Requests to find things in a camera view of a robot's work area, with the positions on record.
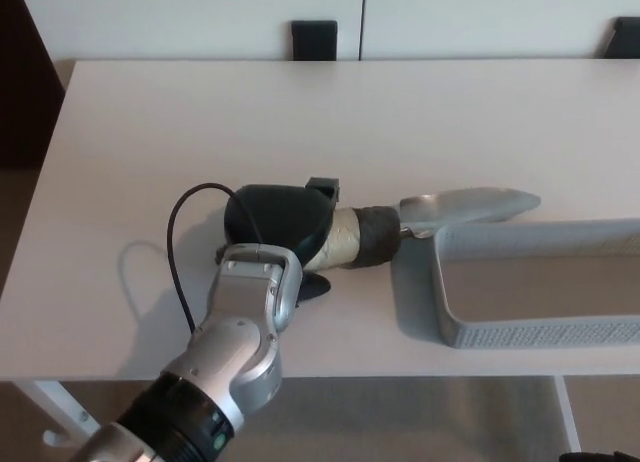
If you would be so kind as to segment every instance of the robotic arm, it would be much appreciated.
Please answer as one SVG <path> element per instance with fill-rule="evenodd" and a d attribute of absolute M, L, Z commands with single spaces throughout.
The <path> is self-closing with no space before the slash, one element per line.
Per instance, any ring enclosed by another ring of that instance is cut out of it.
<path fill-rule="evenodd" d="M 302 267 L 327 239 L 338 191 L 336 179 L 312 178 L 305 187 L 249 185 L 235 193 L 225 210 L 229 246 L 187 349 L 71 462 L 218 458 L 245 417 L 280 387 L 279 334 L 299 295 L 329 288 L 322 276 L 303 277 Z"/>
<path fill-rule="evenodd" d="M 278 334 L 302 281 L 289 249 L 234 245 L 187 350 L 71 462 L 210 462 L 282 382 Z"/>

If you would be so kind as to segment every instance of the dark wall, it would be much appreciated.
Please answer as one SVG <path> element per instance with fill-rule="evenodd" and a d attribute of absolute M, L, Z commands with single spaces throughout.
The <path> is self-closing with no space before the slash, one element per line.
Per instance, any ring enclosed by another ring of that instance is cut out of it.
<path fill-rule="evenodd" d="M 63 99 L 24 0 L 0 0 L 0 169 L 42 165 Z"/>

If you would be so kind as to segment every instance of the white cabinet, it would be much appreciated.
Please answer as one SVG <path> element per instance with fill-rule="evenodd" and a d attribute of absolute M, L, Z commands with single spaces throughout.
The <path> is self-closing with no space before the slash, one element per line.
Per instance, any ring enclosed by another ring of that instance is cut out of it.
<path fill-rule="evenodd" d="M 358 56 L 362 0 L 26 0 L 54 62 L 80 58 L 284 59 L 292 19 L 335 19 Z"/>
<path fill-rule="evenodd" d="M 593 57 L 640 0 L 367 0 L 363 57 Z"/>

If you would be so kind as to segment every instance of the gray rectangular holder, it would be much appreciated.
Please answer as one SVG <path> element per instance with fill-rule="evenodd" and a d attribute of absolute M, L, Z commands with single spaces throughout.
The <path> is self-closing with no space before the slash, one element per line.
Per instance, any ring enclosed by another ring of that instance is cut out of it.
<path fill-rule="evenodd" d="M 434 248 L 452 347 L 640 343 L 640 220 L 449 226 Z"/>

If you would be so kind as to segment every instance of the green led light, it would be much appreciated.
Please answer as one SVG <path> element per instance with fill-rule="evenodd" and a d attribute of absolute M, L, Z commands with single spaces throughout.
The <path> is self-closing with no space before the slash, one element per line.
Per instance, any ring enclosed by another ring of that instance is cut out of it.
<path fill-rule="evenodd" d="M 218 435 L 218 437 L 216 437 L 216 440 L 213 441 L 213 448 L 216 450 L 220 450 L 222 447 L 224 447 L 224 444 L 227 442 L 227 436 L 224 434 L 220 434 Z"/>

